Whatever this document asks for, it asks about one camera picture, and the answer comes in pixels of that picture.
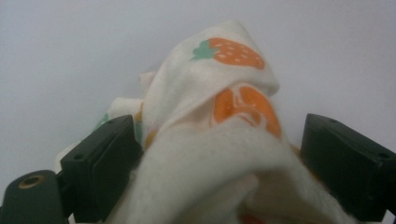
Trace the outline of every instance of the fabric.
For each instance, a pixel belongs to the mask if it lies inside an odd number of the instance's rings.
[[[226,21],[177,45],[117,99],[146,150],[106,223],[359,223],[309,173],[269,97],[278,82],[245,28]]]

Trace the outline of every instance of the white cloth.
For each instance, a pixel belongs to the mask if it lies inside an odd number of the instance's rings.
[[[243,26],[226,21],[141,76],[143,105],[116,100],[108,119],[134,115],[147,151],[106,223],[359,223],[282,133],[268,100],[278,83],[260,55]]]

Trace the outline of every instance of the black plastic part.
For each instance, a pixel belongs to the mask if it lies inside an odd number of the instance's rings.
[[[142,154],[133,118],[123,116],[103,124],[61,159],[60,180],[74,191],[76,222],[106,220]]]
[[[395,214],[396,155],[334,119],[308,114],[301,156],[344,209],[360,221]]]
[[[52,171],[24,175],[8,185],[1,224],[65,224],[58,183]]]

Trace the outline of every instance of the crumpled cloth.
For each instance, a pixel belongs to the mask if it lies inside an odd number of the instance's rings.
[[[116,99],[102,120],[133,115],[145,149],[106,223],[359,223],[286,138],[279,84],[239,22],[184,40],[140,83],[142,100]]]

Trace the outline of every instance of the white backdrop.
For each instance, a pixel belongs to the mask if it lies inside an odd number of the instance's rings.
[[[87,136],[138,74],[178,42],[241,21],[280,82],[290,141],[307,113],[338,119],[396,150],[396,1],[0,2],[0,200],[26,173]]]

